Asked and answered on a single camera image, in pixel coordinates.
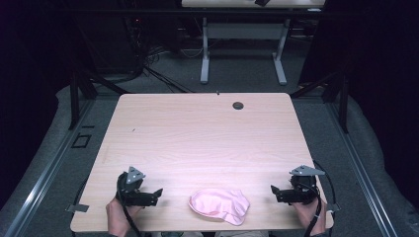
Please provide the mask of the black metal stand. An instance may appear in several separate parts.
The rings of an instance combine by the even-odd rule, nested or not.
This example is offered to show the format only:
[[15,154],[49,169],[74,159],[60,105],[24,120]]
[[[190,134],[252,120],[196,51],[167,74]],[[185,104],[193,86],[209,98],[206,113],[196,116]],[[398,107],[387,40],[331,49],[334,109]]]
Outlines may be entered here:
[[98,92],[93,86],[94,82],[105,86],[119,95],[127,94],[127,90],[87,69],[74,71],[70,77],[71,122],[69,130],[73,129],[80,120],[79,92],[81,92],[88,100],[95,100],[98,96]]
[[322,85],[325,85],[325,89],[321,96],[324,103],[333,103],[336,98],[339,98],[338,123],[342,130],[345,133],[348,133],[347,111],[349,101],[349,80],[343,72],[333,72],[318,81],[310,82],[296,92],[291,93],[291,98],[299,98]]

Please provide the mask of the black square floor socket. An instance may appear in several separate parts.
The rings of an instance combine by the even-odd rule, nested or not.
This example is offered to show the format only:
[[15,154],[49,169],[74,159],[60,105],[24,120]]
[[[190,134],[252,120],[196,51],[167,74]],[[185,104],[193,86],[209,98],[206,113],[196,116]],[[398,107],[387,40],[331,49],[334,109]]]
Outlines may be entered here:
[[91,137],[92,137],[91,134],[78,133],[71,147],[72,148],[86,148],[90,142]]

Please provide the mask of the white desk with grey legs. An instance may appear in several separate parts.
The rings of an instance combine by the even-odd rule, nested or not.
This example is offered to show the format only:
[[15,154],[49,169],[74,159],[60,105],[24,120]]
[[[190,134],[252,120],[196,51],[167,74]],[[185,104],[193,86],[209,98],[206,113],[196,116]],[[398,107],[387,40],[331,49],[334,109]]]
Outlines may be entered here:
[[[326,0],[182,0],[184,8],[197,10],[284,10],[286,13],[320,12]],[[282,64],[282,54],[290,28],[290,18],[278,23],[244,23],[226,20],[224,23],[203,17],[203,61],[201,82],[207,84],[210,75],[210,39],[214,40],[276,40],[277,51],[272,54],[280,85],[287,79]]]

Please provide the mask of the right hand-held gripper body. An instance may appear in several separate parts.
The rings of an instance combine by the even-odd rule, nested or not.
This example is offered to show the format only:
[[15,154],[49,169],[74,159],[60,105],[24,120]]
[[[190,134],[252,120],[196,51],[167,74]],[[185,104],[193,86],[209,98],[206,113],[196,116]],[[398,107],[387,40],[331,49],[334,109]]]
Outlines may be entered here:
[[316,177],[323,176],[324,171],[300,165],[292,169],[290,174],[292,175],[290,182],[293,189],[288,202],[309,204],[319,196]]

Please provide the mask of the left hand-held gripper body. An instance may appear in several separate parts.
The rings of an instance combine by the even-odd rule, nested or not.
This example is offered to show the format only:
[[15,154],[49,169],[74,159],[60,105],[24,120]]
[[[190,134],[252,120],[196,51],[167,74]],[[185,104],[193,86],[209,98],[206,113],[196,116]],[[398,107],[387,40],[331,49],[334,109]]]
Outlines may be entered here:
[[139,191],[145,175],[130,166],[127,172],[119,175],[117,180],[116,199],[126,206],[141,206],[141,198],[148,194]]

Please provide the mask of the person's right hand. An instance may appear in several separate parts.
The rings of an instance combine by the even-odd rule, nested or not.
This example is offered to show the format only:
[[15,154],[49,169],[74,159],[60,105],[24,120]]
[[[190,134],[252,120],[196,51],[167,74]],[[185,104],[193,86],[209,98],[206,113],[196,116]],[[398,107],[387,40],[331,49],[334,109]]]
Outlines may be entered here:
[[319,213],[316,213],[318,200],[314,200],[310,204],[293,202],[292,206],[296,211],[301,225],[306,230],[310,230],[309,237],[326,236],[326,203],[324,200],[321,202]]

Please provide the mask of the person's left hand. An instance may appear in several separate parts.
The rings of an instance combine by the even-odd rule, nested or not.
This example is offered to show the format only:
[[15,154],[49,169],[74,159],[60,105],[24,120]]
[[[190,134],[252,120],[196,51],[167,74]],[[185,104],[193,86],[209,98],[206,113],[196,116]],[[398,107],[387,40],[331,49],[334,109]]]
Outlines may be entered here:
[[108,219],[108,234],[112,237],[126,237],[131,226],[126,219],[123,206],[116,198],[113,198],[106,205],[106,213]]

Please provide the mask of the aluminium floor rail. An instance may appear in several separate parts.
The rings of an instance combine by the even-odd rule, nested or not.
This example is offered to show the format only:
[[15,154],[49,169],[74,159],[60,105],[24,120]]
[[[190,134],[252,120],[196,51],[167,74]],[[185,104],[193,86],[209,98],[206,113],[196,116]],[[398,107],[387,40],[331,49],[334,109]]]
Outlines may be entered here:
[[341,127],[338,120],[338,110],[333,104],[325,104],[325,108],[330,115],[333,124],[338,130],[341,139],[343,140],[345,147],[349,153],[349,162],[351,164],[352,170],[355,174],[355,177],[359,183],[359,186],[364,194],[364,197],[370,207],[370,210],[376,220],[378,229],[382,237],[399,237],[397,231],[395,230],[387,211],[384,208],[384,205],[381,201],[381,198],[377,194],[377,191],[370,179],[370,176],[365,169],[365,166],[361,160],[361,157],[356,149],[351,135],[344,131]]
[[34,159],[0,210],[0,237],[23,236],[64,162],[64,155],[81,127],[80,123],[89,115],[94,104],[93,100],[82,103],[79,119],[71,129],[66,124],[69,109],[64,104],[58,106]]

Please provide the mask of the pink cloth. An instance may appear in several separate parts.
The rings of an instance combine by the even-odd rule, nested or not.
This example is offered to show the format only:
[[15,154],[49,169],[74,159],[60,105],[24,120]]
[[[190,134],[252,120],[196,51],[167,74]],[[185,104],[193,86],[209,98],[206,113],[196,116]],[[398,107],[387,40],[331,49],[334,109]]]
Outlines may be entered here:
[[197,214],[239,226],[250,202],[240,190],[204,189],[190,196],[189,206]]

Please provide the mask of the grey metal table bracket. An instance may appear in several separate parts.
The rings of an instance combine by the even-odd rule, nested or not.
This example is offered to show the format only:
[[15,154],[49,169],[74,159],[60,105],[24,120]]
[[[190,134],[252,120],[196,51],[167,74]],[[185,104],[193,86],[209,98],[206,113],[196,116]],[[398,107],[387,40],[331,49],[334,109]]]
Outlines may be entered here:
[[89,209],[88,205],[77,203],[77,204],[70,204],[65,210],[68,212],[75,213],[75,212],[86,212],[88,209]]

